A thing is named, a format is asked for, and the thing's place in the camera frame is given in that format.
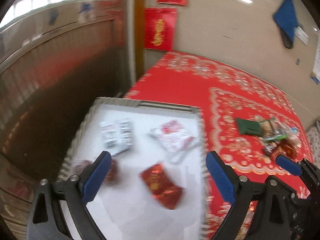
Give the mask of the dark green snack packet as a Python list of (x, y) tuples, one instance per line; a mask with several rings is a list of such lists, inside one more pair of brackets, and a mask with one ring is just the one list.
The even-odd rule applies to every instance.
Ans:
[(240, 135), (262, 136), (262, 129), (259, 122), (235, 118), (235, 123)]

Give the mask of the brown nut bar packet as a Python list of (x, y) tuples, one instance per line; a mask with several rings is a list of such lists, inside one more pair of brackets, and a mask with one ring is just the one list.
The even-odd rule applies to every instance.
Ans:
[(259, 122), (259, 125), (261, 127), (261, 136), (263, 138), (263, 135), (268, 132), (276, 129), (276, 119), (271, 118), (267, 120), (263, 120)]

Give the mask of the lower red wall poster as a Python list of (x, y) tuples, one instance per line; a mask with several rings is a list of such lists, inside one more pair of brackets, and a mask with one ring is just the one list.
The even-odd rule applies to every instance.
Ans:
[(172, 51), (177, 20), (176, 8), (145, 8), (144, 48)]

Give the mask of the blue black hanging cloth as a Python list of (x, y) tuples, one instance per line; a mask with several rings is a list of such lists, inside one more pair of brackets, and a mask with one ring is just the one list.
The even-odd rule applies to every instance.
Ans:
[(295, 29), (298, 27), (298, 20), (293, 0), (283, 0), (278, 10), (273, 14), (283, 45), (287, 49), (293, 48)]

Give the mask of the white pink snack packet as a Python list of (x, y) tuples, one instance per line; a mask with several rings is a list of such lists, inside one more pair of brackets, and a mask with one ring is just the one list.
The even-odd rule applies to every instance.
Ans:
[(179, 164), (187, 153), (200, 143), (199, 139), (178, 120), (170, 120), (150, 129), (149, 136), (165, 150), (167, 161), (175, 165)]

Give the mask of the black green snack packet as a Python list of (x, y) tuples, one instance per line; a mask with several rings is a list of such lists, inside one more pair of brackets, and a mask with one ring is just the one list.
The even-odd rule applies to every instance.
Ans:
[(269, 141), (277, 141), (277, 140), (283, 140), (286, 139), (287, 134), (282, 128), (278, 128), (272, 131), (268, 131), (263, 135), (263, 141), (269, 142)]

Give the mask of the white barcode snack packet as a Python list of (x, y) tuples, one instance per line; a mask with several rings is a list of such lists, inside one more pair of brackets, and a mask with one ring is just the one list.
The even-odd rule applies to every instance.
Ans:
[(128, 118), (99, 124), (104, 148), (116, 156), (132, 148), (133, 124)]

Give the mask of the white wall calendar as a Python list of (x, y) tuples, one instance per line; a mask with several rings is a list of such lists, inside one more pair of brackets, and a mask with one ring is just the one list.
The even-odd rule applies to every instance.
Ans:
[(316, 84), (318, 84), (318, 85), (320, 84), (320, 44), (319, 44), (319, 41), (317, 44), (315, 61), (314, 61), (314, 65), (313, 65), (313, 69), (311, 71), (310, 77)]

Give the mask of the white wall switch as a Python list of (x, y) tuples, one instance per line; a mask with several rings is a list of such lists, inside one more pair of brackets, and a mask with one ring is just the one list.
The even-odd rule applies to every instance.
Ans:
[(298, 37), (305, 46), (308, 44), (309, 37), (300, 26), (295, 28), (295, 36)]

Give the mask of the blue sachima snack packet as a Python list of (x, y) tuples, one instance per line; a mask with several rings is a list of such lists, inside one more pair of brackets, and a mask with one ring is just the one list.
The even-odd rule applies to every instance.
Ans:
[(296, 127), (291, 127), (291, 131), (295, 134), (299, 134), (299, 130)]

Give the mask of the dark coffee stick packet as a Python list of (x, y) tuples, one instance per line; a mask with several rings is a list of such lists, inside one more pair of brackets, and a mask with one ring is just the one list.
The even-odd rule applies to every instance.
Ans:
[(283, 152), (280, 143), (277, 141), (268, 142), (262, 149), (263, 154), (268, 157), (276, 157)]

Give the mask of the bag of red dates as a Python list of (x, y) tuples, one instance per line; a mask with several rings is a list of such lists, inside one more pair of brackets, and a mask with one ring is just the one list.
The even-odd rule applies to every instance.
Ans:
[[(72, 165), (71, 174), (80, 175), (86, 167), (92, 164), (93, 164), (93, 161), (91, 160), (87, 160), (87, 159), (77, 160)], [(104, 175), (104, 180), (103, 180), (104, 185), (116, 184), (118, 181), (118, 173), (119, 173), (119, 161), (112, 158), (111, 165), (102, 165), (98, 167), (98, 169), (96, 170), (96, 176), (94, 178), (95, 179), (102, 178), (102, 175)]]

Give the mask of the floral cushion chair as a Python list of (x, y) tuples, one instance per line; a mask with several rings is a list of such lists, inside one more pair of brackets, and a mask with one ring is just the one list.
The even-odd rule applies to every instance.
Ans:
[(310, 147), (312, 150), (313, 160), (315, 165), (320, 166), (320, 126), (319, 119), (316, 120), (315, 125), (310, 127), (306, 133)]

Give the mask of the clear bag of nuts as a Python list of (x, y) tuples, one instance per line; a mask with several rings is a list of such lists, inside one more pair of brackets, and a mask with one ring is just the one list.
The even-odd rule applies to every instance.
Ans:
[(277, 154), (282, 154), (292, 160), (295, 160), (298, 157), (301, 148), (301, 141), (298, 134), (287, 124), (280, 123), (279, 128), (285, 138), (277, 142), (276, 152)]

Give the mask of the red gold snack packet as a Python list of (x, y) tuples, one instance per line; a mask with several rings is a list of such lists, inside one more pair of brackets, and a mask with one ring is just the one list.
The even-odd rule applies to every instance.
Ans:
[(140, 178), (157, 202), (169, 210), (176, 209), (183, 196), (183, 188), (171, 180), (162, 163), (156, 163), (142, 171)]

